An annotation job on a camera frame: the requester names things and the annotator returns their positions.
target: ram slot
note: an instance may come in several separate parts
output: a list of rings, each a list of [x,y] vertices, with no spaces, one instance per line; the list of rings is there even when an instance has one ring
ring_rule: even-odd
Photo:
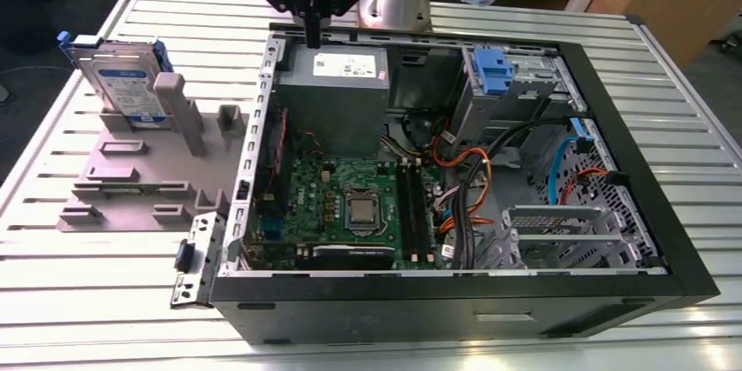
[[[418,242],[413,228],[410,186],[408,172],[410,167],[405,162],[397,164],[397,205],[400,214],[400,228],[402,233],[402,254],[405,259],[418,260]]]
[[[422,262],[433,262],[433,251],[430,250],[430,229],[426,210],[426,188],[422,183],[420,165],[409,169],[409,186],[412,199],[412,217],[416,230],[416,242],[418,244],[418,257]]]

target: label sticker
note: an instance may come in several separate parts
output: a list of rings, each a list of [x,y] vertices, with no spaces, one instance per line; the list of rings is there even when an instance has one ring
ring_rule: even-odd
[[[454,144],[456,136],[452,132],[449,132],[448,129],[444,129],[444,132],[441,132],[441,137],[444,139],[446,139],[446,142],[449,142],[450,144]]]
[[[316,76],[376,78],[376,56],[325,54],[314,56]]]
[[[444,245],[444,247],[441,247],[441,256],[444,256],[444,258],[454,258],[454,247],[452,245]]]
[[[147,73],[142,70],[99,70],[106,93],[133,122],[161,122],[165,110],[150,90]]]

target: metal bracket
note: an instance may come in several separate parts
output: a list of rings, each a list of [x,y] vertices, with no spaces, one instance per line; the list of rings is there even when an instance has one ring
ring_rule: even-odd
[[[189,237],[175,256],[178,277],[171,308],[213,308],[209,302],[219,266],[226,219],[218,212],[194,217]]]

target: green circuit board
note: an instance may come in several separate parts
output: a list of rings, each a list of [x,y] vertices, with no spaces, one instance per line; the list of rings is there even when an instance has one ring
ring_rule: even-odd
[[[267,255],[278,260],[270,269],[291,269],[291,255],[297,248],[318,243],[394,248],[398,269],[434,268],[429,262],[412,262],[404,256],[396,173],[396,162],[313,158],[294,161],[290,209],[281,223],[281,237],[273,236],[273,242],[265,245]],[[438,168],[424,168],[421,179],[426,193],[433,191],[441,182]],[[349,227],[354,221],[350,211],[354,199],[376,202],[378,222],[365,230],[356,230],[353,225]],[[432,220],[428,222],[433,231]]]

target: cpu socket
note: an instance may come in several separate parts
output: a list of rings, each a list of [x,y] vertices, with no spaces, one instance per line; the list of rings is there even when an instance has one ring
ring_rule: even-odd
[[[380,193],[376,190],[346,193],[346,229],[356,236],[370,236],[380,230]]]

